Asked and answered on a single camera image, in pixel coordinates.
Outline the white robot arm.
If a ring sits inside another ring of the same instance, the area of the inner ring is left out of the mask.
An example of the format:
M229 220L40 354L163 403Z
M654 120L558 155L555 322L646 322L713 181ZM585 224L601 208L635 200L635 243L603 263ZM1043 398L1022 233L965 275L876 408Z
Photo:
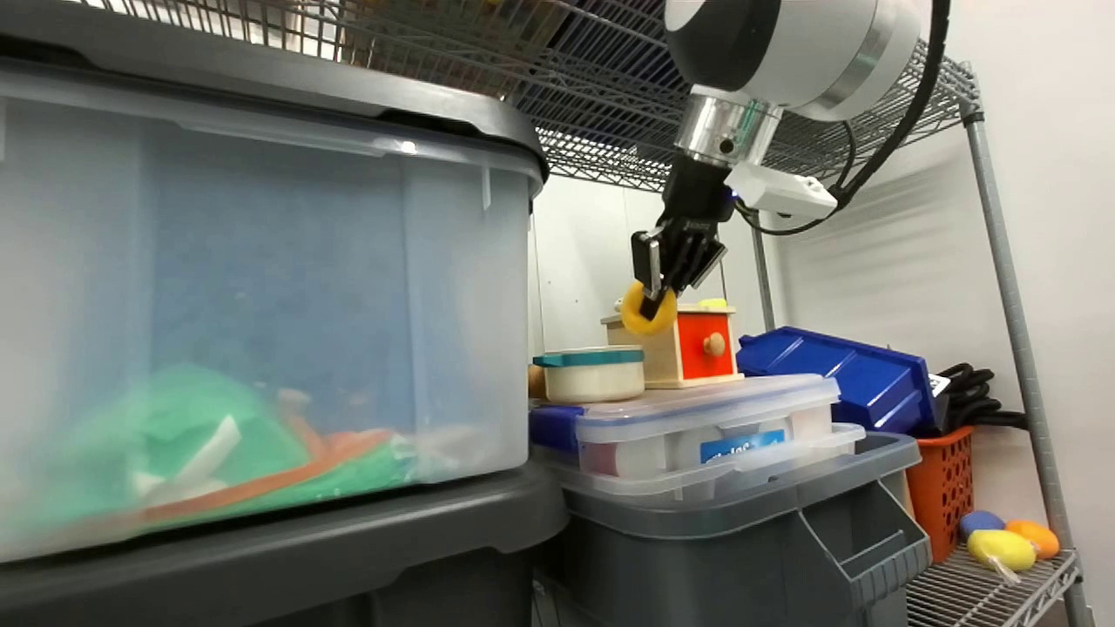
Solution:
M690 84L661 211L631 236L627 332L654 333L725 253L717 226L743 208L828 220L912 132L941 77L952 0L930 0L930 51L912 102L868 163L824 184L768 163L789 116L839 124L900 84L918 54L920 0L664 0L664 40Z

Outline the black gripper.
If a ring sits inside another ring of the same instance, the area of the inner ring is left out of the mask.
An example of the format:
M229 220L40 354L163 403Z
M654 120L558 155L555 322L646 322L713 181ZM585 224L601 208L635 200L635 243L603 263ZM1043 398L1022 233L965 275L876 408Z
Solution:
M653 321L675 311L709 266L725 253L717 226L733 220L728 170L675 155L661 188L664 208L653 229L631 236L635 278L641 284L639 312Z

